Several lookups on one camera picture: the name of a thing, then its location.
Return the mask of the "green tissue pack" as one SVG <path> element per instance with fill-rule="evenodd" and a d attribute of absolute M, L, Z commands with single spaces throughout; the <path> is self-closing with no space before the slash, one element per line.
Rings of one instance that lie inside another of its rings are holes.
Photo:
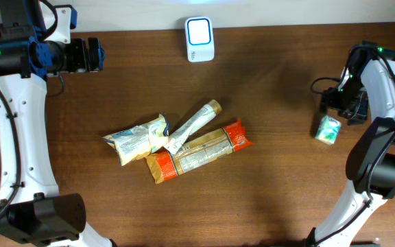
<path fill-rule="evenodd" d="M 341 126 L 340 121 L 325 115 L 320 121 L 315 139 L 327 145 L 333 145 L 336 142 Z"/>

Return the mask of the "cream snack bag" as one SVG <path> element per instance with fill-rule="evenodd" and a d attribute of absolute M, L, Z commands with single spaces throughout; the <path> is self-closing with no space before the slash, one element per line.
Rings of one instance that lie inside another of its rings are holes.
<path fill-rule="evenodd" d="M 168 138 L 169 122 L 163 113 L 147 123 L 102 137 L 118 154 L 121 166 L 155 153 Z"/>

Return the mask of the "white tube gold cap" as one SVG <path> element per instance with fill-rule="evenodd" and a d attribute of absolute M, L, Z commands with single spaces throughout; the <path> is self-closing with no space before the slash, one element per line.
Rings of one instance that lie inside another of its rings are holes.
<path fill-rule="evenodd" d="M 179 127 L 179 129 L 169 135 L 164 148 L 171 154 L 176 154 L 192 134 L 214 119 L 221 111 L 222 107 L 219 102 L 212 99 L 207 104 L 203 105 L 203 107 Z"/>

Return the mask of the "orange spaghetti packet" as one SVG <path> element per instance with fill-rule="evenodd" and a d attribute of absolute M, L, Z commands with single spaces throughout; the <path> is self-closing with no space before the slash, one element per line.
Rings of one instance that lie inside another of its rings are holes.
<path fill-rule="evenodd" d="M 176 154 L 164 151 L 145 158 L 156 184 L 251 146 L 240 120 L 185 143 Z"/>

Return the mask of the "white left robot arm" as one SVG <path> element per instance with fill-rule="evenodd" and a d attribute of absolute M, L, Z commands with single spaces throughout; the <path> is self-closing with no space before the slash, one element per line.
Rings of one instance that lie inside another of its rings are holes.
<path fill-rule="evenodd" d="M 97 38 L 72 38 L 77 11 L 48 1 L 0 1 L 0 235 L 35 246 L 112 246 L 86 219 L 81 195 L 62 196 L 49 159 L 47 81 L 98 72 Z"/>

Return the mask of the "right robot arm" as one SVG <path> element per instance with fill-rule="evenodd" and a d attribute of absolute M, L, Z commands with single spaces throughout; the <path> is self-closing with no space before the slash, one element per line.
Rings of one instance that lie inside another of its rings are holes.
<path fill-rule="evenodd" d="M 332 143 L 339 123 L 371 121 L 346 161 L 346 186 L 330 215 L 312 228 L 304 246 L 352 246 L 369 217 L 395 197 L 395 51 L 363 41 L 352 46 L 336 86 L 320 92 L 316 139 Z"/>

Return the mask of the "white barcode scanner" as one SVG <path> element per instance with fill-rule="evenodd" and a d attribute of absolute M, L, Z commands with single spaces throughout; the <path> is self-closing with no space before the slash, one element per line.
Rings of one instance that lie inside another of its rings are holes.
<path fill-rule="evenodd" d="M 184 22 L 189 62 L 208 62 L 215 57 L 212 21 L 206 16 L 188 18 Z"/>

